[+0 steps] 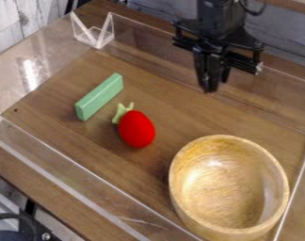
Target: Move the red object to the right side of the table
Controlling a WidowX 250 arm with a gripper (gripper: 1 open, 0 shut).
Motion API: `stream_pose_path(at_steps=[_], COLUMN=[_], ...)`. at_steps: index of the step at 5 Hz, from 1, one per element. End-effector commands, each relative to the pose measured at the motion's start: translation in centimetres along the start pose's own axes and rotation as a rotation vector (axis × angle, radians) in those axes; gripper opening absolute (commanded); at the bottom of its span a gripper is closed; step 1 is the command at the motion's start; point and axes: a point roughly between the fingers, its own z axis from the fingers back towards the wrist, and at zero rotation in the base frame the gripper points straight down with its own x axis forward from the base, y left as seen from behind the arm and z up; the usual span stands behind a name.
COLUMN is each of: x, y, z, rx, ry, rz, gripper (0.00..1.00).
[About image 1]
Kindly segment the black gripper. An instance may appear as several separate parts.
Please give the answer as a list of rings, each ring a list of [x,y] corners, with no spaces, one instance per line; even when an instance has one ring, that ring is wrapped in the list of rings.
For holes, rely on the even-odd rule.
[[[250,0],[196,0],[196,17],[172,21],[174,45],[192,53],[198,83],[204,93],[228,81],[231,68],[258,74],[264,44],[246,30],[247,16],[263,14]]]

